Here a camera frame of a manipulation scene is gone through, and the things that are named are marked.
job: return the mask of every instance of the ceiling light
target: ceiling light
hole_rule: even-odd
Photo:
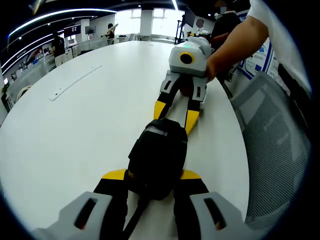
[[[51,36],[51,35],[52,35],[52,33],[49,34],[49,35],[43,36],[43,37],[39,38],[38,40],[35,40],[34,42],[32,42],[32,43],[30,43],[29,45],[25,46],[25,47],[22,48],[20,51],[18,51],[17,53],[15,53],[12,57],[10,57],[10,59],[9,59],[8,61],[6,61],[6,62],[1,66],[1,68],[3,68],[8,62],[11,61],[11,59],[13,59],[15,56],[17,56],[19,53],[21,53],[21,52],[22,52],[23,50],[25,50],[26,48],[30,47],[31,45],[35,44],[36,42],[38,42],[38,41],[40,41],[40,40],[42,40],[42,39],[45,39],[45,38],[47,38],[47,37],[49,37],[49,36]]]
[[[178,5],[177,5],[176,0],[172,0],[172,3],[173,3],[173,6],[174,6],[174,9],[175,9],[176,11],[178,11],[179,9],[178,9]]]
[[[32,48],[31,50],[27,51],[25,54],[23,54],[23,55],[20,56],[17,60],[15,60],[6,70],[4,70],[3,73],[2,73],[2,75],[4,75],[6,71],[8,71],[16,62],[18,62],[18,61],[19,61],[21,58],[23,58],[25,55],[27,55],[27,54],[30,53],[31,51],[33,51],[33,50],[41,47],[42,45],[51,42],[52,40],[53,40],[53,39],[50,39],[50,40],[48,40],[48,41],[45,41],[44,43],[41,43],[40,45],[38,45],[38,46]]]
[[[35,23],[41,19],[45,19],[54,15],[58,15],[58,14],[64,14],[64,13],[72,13],[72,12],[81,12],[81,11],[98,11],[98,12],[108,12],[108,13],[117,13],[117,11],[113,11],[113,10],[108,10],[108,9],[100,9],[100,8],[76,8],[76,9],[67,9],[67,10],[61,10],[61,11],[55,11],[55,12],[51,12],[42,16],[38,16],[24,24],[22,24],[21,26],[17,27],[15,30],[13,30],[12,32],[10,32],[10,34],[8,35],[8,37],[10,37],[12,34],[14,34],[15,32],[19,31],[20,29]]]

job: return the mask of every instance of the mesh chair back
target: mesh chair back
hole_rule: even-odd
[[[311,153],[298,108],[280,86],[258,72],[232,102],[242,131],[249,168],[245,222],[272,227],[294,197]]]

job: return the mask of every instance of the person's arm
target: person's arm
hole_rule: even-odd
[[[268,28],[258,19],[247,16],[229,34],[224,44],[207,60],[207,76],[211,81],[216,74],[225,71],[239,61],[250,57],[266,41]]]
[[[211,44],[218,44],[218,43],[224,42],[228,36],[229,36],[228,32],[226,32],[225,34],[222,34],[220,36],[215,36],[210,39],[210,43]]]

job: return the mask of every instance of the person with black shirt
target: person with black shirt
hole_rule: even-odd
[[[217,16],[217,22],[214,24],[210,39],[211,47],[215,50],[224,44],[229,34],[241,23],[236,11],[232,10],[231,2],[229,0],[221,2],[225,2],[226,12]]]
[[[56,31],[52,35],[54,38],[51,44],[52,54],[54,55],[55,65],[58,67],[67,61],[65,40],[62,37],[59,37]]]
[[[108,45],[113,44],[114,43],[114,38],[115,38],[115,30],[116,27],[118,26],[118,24],[116,24],[115,26],[112,23],[108,24],[108,31],[105,35],[101,35],[101,37],[103,38],[104,36],[106,36],[108,40]]]

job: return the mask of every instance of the person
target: person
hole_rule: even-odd
[[[102,38],[104,36],[106,36],[107,39],[110,39],[110,40],[108,40],[109,45],[114,43],[114,41],[111,39],[115,38],[115,30],[116,30],[117,26],[118,26],[118,23],[115,26],[112,23],[109,23],[108,24],[108,31],[106,32],[105,35],[101,35]]]
[[[52,54],[54,55],[54,62],[57,67],[64,64],[67,61],[66,50],[65,50],[65,40],[59,37],[58,33],[55,31],[53,34],[53,41],[51,44]]]
[[[298,91],[299,94],[310,96],[312,89],[298,49],[288,30],[262,0],[250,0],[250,4],[246,19],[234,28],[224,44],[208,58],[208,81],[233,64],[250,57],[269,37],[276,59],[292,80],[297,82],[299,88],[303,89]],[[278,77],[274,80],[290,95],[291,90],[284,83],[284,79]]]
[[[223,14],[215,15],[217,22],[211,33],[211,47],[217,50],[227,39],[228,35],[241,23],[236,11],[232,8],[230,0],[220,1],[226,5],[226,11]]]

